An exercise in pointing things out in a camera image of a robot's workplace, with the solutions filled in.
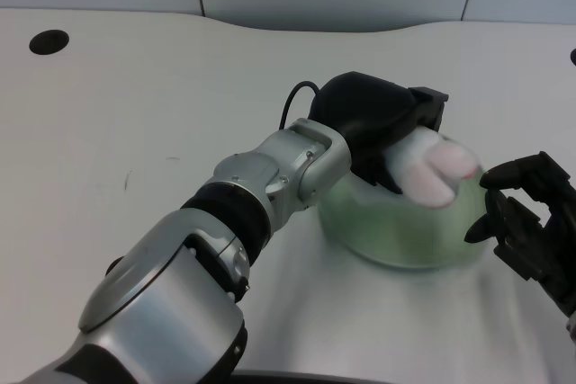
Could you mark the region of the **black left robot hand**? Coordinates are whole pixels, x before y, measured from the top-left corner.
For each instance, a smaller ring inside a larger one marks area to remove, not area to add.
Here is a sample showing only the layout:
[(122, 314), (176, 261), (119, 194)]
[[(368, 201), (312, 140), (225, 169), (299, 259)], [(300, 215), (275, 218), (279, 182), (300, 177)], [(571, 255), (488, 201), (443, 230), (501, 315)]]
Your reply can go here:
[(401, 194), (383, 151), (418, 126), (439, 130), (449, 96), (427, 87), (405, 88), (375, 76), (348, 72), (329, 80), (314, 96), (308, 118), (346, 141), (351, 172), (372, 186)]

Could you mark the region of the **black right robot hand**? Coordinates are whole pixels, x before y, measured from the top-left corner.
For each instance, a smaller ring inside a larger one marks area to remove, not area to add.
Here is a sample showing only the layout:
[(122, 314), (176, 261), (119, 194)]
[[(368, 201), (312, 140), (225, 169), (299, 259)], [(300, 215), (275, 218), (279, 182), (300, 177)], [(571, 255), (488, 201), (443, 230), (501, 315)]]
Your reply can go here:
[[(493, 167), (480, 179), (486, 212), (464, 241), (497, 239), (494, 254), (524, 280), (537, 281), (562, 313), (575, 312), (575, 189), (570, 176), (545, 152)], [(507, 189), (523, 190), (547, 206), (540, 218)]]

